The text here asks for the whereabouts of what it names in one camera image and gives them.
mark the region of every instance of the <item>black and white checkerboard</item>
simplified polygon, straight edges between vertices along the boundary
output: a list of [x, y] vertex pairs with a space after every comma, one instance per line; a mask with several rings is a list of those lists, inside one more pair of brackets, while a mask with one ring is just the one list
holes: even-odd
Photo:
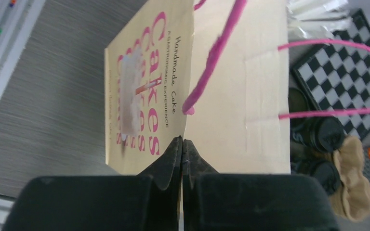
[[[370, 27], [361, 10], [336, 39], [370, 46]], [[315, 46], [291, 71], [319, 110], [370, 107], [370, 53], [342, 45]], [[370, 115], [338, 117], [347, 134], [366, 137]]]

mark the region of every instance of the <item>paper bag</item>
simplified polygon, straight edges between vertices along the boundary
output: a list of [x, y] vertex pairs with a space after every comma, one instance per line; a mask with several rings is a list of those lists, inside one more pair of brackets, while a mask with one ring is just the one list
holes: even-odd
[[[288, 112], [288, 53], [277, 51], [287, 42], [285, 1], [248, 1], [196, 113], [182, 114], [233, 3], [208, 0], [193, 12], [192, 0], [149, 0], [107, 47], [106, 163], [117, 172], [141, 172], [179, 135], [219, 172], [290, 172], [289, 121], [278, 119]], [[124, 143], [119, 70], [135, 47], [145, 61], [141, 85], [162, 84], [143, 93], [141, 131]]]
[[[222, 32], [233, 0], [207, 0], [195, 11], [191, 88]], [[222, 173], [290, 173], [286, 1], [248, 0], [219, 59], [185, 138]]]

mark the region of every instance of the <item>beige cloth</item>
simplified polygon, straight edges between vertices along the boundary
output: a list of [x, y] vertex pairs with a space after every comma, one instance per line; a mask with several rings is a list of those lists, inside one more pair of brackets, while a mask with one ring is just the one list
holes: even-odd
[[361, 141], [357, 137], [348, 136], [332, 156], [322, 155], [335, 164], [343, 183], [330, 196], [335, 213], [350, 221], [362, 221], [370, 215], [370, 182], [362, 175], [365, 157]]

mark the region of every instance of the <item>black cup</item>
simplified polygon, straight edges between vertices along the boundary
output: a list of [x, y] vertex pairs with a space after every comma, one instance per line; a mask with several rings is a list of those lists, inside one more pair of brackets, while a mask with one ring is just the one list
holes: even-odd
[[327, 195], [334, 194], [341, 185], [340, 174], [335, 165], [325, 159], [293, 160], [292, 172], [309, 175], [318, 180]]
[[[289, 88], [289, 112], [306, 112], [310, 110], [308, 100], [304, 93], [297, 88]], [[290, 129], [300, 129], [306, 118], [290, 119]]]
[[308, 118], [300, 128], [292, 130], [290, 139], [320, 153], [339, 149], [345, 134], [341, 122], [333, 117]]

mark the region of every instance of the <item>pink rope handle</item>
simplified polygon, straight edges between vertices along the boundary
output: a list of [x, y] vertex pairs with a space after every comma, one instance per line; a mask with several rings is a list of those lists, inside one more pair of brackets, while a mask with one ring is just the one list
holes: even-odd
[[[201, 0], [198, 4], [194, 6], [194, 10], [199, 9], [206, 0]], [[240, 16], [243, 12], [243, 9], [246, 5], [246, 0], [236, 0], [235, 4], [233, 5], [233, 9], [230, 13], [230, 16], [226, 22], [224, 31], [222, 35], [217, 39], [217, 41], [212, 46], [211, 50], [209, 51], [208, 59], [206, 61], [205, 70], [202, 73], [202, 76], [199, 78], [199, 81], [195, 88], [192, 90], [191, 94], [185, 100], [182, 106], [182, 112], [185, 115], [193, 115], [195, 109], [193, 105], [199, 100], [202, 96], [208, 81], [217, 65], [219, 57], [222, 54], [222, 51], [229, 40], [229, 37], [238, 23]], [[358, 49], [366, 50], [370, 52], [370, 47], [365, 44], [354, 43], [350, 41], [343, 41], [343, 40], [332, 40], [332, 39], [315, 39], [315, 40], [305, 40], [305, 41], [298, 41], [298, 42], [291, 42], [282, 46], [279, 46], [277, 49], [279, 51], [284, 49], [289, 49], [291, 47], [296, 46], [305, 46], [305, 45], [315, 45], [315, 44], [339, 44], [349, 47], [355, 47]], [[279, 119], [287, 119], [287, 118], [303, 118], [303, 117], [315, 117], [315, 116], [348, 116], [354, 114], [370, 114], [370, 108], [359, 108], [359, 109], [345, 109], [345, 110], [336, 110], [336, 111], [309, 111], [309, 112], [295, 112], [295, 113], [288, 113], [288, 114], [281, 114], [279, 115]]]
[[205, 2], [206, 2], [206, 0], [200, 0], [197, 4], [195, 4], [194, 11], [199, 9]]
[[193, 106], [202, 96], [203, 91], [208, 84], [208, 81], [218, 63], [219, 57], [221, 56], [227, 42], [229, 41], [230, 35], [233, 32], [236, 24], [238, 23], [243, 9], [245, 8], [247, 0], [236, 0], [233, 5], [232, 11], [227, 19], [222, 35], [218, 37], [216, 42], [213, 44], [211, 50], [209, 51], [208, 59], [206, 61], [205, 70], [202, 76], [199, 78], [197, 85], [189, 94], [188, 98], [182, 105], [182, 112], [185, 115], [192, 115], [195, 112]]

